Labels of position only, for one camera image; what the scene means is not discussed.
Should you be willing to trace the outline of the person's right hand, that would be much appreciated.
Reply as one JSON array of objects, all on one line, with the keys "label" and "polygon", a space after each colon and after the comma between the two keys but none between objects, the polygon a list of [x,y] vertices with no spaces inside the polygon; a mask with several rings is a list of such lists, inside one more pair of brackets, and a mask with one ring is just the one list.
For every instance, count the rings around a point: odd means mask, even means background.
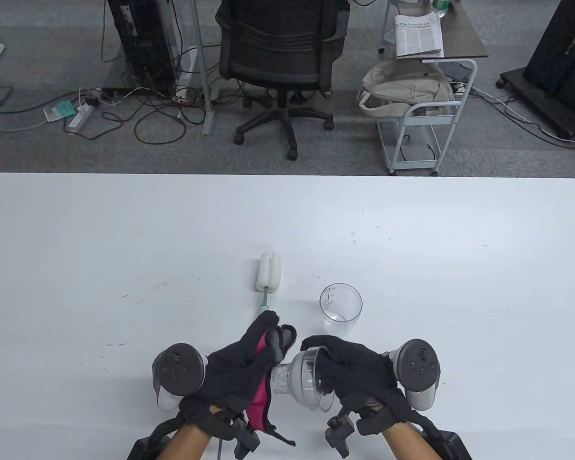
[{"label": "person's right hand", "polygon": [[334,392],[343,407],[359,414],[360,435],[376,435],[398,423],[408,423],[412,408],[398,387],[388,357],[336,336],[303,339],[301,351],[319,347],[316,374],[322,388]]}]

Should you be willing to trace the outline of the person's left hand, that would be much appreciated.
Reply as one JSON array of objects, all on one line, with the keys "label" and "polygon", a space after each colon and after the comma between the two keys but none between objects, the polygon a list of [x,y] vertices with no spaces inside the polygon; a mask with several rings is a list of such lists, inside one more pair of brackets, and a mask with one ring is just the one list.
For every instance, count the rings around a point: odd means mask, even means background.
[{"label": "person's left hand", "polygon": [[227,441],[239,435],[239,428],[233,425],[235,417],[250,407],[266,373],[275,364],[272,347],[266,345],[257,351],[257,346],[278,322],[274,311],[264,311],[239,341],[208,356],[203,384],[180,402],[185,424]]}]

